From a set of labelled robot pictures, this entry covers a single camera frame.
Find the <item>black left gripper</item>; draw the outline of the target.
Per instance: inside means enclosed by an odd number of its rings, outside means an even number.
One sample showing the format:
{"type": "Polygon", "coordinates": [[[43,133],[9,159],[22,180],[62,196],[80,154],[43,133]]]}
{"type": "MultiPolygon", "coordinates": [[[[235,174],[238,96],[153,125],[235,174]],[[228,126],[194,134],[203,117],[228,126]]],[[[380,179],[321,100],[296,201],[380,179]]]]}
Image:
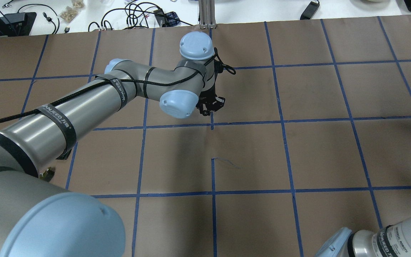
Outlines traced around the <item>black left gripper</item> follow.
{"type": "Polygon", "coordinates": [[[225,98],[217,96],[215,91],[216,80],[217,77],[211,77],[200,92],[196,108],[203,116],[210,116],[211,112],[217,112],[224,107],[225,98]]]}

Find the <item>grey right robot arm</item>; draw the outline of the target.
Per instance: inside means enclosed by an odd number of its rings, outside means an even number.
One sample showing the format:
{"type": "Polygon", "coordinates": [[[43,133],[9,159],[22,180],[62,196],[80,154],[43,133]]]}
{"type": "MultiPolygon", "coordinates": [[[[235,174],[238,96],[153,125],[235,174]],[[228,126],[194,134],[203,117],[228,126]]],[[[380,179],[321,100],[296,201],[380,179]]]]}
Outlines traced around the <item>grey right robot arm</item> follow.
{"type": "Polygon", "coordinates": [[[315,257],[411,257],[411,217],[375,233],[342,227],[315,257]]]}

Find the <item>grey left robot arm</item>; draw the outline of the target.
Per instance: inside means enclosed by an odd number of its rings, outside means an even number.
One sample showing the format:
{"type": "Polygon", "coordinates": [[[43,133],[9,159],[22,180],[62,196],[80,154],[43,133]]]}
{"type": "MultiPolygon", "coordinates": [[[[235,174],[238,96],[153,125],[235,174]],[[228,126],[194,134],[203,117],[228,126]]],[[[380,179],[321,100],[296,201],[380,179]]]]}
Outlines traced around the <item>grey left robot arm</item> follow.
{"type": "Polygon", "coordinates": [[[0,119],[0,257],[121,257],[126,233],[119,214],[96,198],[41,180],[41,170],[66,157],[78,140],[137,97],[159,102],[177,119],[224,105],[215,93],[223,71],[211,37],[179,42],[181,61],[163,70],[113,59],[103,74],[50,104],[0,119]]]}

